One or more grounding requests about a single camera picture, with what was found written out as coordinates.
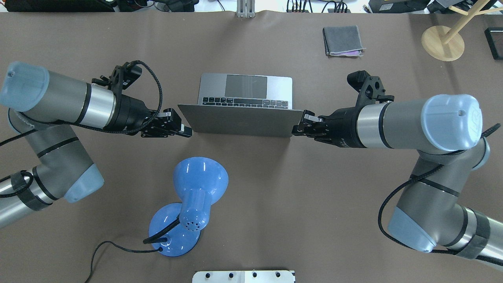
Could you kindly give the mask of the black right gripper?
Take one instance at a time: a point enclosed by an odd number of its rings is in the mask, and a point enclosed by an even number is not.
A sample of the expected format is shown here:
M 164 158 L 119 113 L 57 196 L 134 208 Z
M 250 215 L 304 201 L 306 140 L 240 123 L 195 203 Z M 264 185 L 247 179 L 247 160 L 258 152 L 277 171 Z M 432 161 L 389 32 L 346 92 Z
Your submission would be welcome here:
M 340 108 L 331 115 L 315 116 L 305 110 L 299 124 L 292 129 L 293 136 L 307 136 L 317 142 L 337 147 L 365 148 L 357 134 L 357 118 L 360 108 Z

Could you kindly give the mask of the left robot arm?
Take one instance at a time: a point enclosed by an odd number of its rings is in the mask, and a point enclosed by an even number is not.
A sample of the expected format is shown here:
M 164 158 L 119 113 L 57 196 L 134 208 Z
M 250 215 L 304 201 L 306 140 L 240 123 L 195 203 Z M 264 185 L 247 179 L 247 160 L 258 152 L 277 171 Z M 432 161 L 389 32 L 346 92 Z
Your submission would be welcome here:
M 60 198 L 79 201 L 103 186 L 73 126 L 146 138 L 192 136 L 173 108 L 161 110 L 162 94 L 156 109 L 124 95 L 142 74 L 142 66 L 146 64 L 139 60 L 126 62 L 91 83 L 20 61 L 8 66 L 1 104 L 8 108 L 17 138 L 26 138 L 40 163 L 1 179 L 1 227 Z

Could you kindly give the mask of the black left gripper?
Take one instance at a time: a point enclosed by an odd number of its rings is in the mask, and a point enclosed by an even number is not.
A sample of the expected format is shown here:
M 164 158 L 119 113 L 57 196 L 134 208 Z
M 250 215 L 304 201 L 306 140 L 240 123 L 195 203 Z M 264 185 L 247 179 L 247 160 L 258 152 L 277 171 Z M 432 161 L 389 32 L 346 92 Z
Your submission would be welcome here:
M 141 132 L 144 138 L 165 138 L 167 136 L 192 135 L 193 130 L 182 124 L 182 119 L 173 108 L 160 111 L 156 117 L 147 122 L 154 110 L 146 108 L 143 101 L 122 95 L 120 106 L 115 108 L 115 117 L 108 123 L 108 131 L 136 131 L 128 133 L 134 136 Z

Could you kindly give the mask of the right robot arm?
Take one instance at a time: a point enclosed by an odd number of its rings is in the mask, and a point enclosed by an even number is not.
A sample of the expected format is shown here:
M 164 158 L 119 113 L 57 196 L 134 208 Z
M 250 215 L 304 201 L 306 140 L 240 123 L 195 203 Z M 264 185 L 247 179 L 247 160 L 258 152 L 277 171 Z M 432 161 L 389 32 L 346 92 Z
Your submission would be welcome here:
M 409 249 L 502 269 L 502 223 L 458 204 L 470 172 L 487 162 L 487 137 L 498 128 L 483 131 L 479 103 L 467 94 L 408 102 L 363 94 L 331 115 L 305 110 L 292 134 L 338 147 L 417 150 L 408 180 L 379 208 L 381 233 Z

